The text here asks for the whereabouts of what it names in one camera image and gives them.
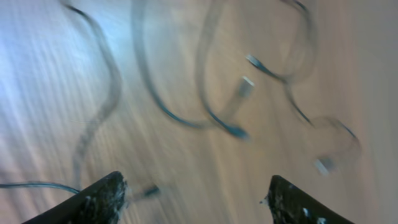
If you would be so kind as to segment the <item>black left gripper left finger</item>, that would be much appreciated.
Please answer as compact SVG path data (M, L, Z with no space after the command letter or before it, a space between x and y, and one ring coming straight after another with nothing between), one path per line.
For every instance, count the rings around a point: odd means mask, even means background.
M122 173L114 171L24 224L117 223L126 204L126 190Z

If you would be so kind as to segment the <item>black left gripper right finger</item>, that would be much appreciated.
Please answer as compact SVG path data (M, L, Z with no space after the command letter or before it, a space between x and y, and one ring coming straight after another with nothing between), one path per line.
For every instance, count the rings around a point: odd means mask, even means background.
M280 175L273 175L267 195L260 201L275 224L351 224Z

